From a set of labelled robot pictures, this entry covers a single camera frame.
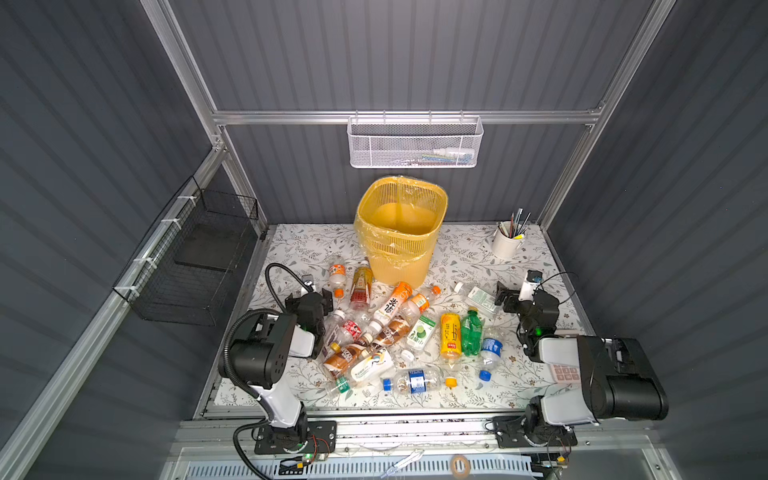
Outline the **clear bottle red label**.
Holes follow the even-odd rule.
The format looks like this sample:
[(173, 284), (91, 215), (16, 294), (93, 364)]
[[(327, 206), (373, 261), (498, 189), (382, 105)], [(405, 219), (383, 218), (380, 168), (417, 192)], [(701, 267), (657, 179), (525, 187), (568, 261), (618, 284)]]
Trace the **clear bottle red label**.
[(332, 311), (328, 317), (322, 359), (327, 359), (341, 347), (358, 340), (362, 333), (363, 326), (355, 314), (346, 313), (341, 309)]

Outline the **small bottle orange label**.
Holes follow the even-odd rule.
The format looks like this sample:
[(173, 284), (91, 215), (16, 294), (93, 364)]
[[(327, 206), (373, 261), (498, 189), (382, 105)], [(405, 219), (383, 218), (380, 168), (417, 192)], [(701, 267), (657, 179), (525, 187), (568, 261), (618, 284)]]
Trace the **small bottle orange label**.
[(342, 299), (345, 295), (347, 269), (345, 260), (340, 255), (335, 255), (330, 260), (328, 268), (329, 286), (336, 299)]

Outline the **clear bottle blue label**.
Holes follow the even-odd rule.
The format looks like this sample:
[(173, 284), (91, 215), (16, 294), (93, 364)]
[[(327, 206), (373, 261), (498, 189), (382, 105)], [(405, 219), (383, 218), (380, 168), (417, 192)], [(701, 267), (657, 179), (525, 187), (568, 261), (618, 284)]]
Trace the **clear bottle blue label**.
[(481, 366), (479, 379), (489, 382), (494, 370), (503, 360), (504, 335), (500, 327), (490, 327), (484, 334), (480, 345), (479, 358)]

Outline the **clear bottle green text label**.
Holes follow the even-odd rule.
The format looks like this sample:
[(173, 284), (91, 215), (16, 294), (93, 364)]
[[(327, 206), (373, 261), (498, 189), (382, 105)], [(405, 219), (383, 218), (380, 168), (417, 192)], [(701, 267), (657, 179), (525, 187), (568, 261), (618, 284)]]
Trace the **clear bottle green text label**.
[(457, 282), (453, 291), (459, 295), (467, 305), (474, 307), (487, 317), (493, 317), (497, 312), (495, 297), (476, 284)]

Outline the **amber tea bottle white cap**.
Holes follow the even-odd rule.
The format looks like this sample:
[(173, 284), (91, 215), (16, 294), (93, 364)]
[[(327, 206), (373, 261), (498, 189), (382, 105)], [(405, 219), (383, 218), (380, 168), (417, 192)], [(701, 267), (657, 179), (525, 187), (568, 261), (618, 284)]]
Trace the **amber tea bottle white cap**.
[(353, 274), (350, 307), (355, 311), (370, 308), (373, 286), (373, 272), (367, 258), (364, 258), (355, 268)]

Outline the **green plastic bottle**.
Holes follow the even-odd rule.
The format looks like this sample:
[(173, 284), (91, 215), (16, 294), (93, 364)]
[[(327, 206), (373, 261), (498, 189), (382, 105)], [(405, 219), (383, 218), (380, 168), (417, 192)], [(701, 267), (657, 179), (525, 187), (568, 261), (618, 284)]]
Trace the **green plastic bottle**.
[(478, 311), (470, 308), (461, 321), (461, 349), (464, 356), (477, 356), (481, 349), (484, 322)]

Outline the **yellow label orange juice bottle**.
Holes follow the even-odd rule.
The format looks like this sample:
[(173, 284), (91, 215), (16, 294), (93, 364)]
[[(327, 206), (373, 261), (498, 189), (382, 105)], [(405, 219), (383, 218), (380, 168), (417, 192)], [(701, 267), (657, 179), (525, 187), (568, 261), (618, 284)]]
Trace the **yellow label orange juice bottle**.
[(440, 357), (443, 361), (445, 385), (458, 386), (456, 368), (462, 357), (461, 318), (458, 314), (444, 313), (440, 319)]

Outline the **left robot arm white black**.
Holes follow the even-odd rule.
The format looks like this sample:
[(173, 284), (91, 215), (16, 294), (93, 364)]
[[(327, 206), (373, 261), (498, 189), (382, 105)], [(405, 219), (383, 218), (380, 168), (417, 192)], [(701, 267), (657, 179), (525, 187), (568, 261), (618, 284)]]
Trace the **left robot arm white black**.
[[(306, 293), (280, 299), (271, 281), (275, 269), (298, 281)], [(218, 370), (259, 404), (265, 414), (262, 426), (302, 439), (308, 432), (306, 407), (283, 375), (289, 359), (318, 357), (333, 295), (302, 280), (282, 263), (268, 264), (264, 277), (277, 307), (250, 309), (227, 328)]]

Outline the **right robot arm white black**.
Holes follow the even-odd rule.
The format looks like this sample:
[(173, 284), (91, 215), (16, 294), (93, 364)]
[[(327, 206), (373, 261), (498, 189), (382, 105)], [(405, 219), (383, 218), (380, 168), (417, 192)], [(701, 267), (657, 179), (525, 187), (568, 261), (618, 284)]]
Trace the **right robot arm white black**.
[(515, 432), (528, 444), (572, 447), (576, 426), (667, 417), (669, 400), (638, 340), (559, 334), (560, 300), (542, 284), (513, 290), (498, 283), (494, 304), (518, 317), (515, 336), (529, 360), (578, 370), (575, 387), (529, 400)]

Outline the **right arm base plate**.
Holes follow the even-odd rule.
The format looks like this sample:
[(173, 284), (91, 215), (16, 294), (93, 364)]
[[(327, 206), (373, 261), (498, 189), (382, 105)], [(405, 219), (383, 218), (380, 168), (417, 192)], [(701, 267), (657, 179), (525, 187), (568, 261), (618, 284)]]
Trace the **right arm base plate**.
[(491, 420), (491, 432), (500, 448), (564, 447), (578, 445), (575, 432), (565, 426), (528, 420), (524, 415), (496, 416)]

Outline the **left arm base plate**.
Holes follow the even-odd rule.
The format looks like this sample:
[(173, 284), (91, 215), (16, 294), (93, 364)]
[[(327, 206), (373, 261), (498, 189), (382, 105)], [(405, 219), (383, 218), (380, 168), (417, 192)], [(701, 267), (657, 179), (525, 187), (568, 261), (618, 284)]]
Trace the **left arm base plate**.
[(336, 448), (335, 421), (301, 421), (294, 427), (265, 426), (252, 433), (257, 455), (329, 454)]

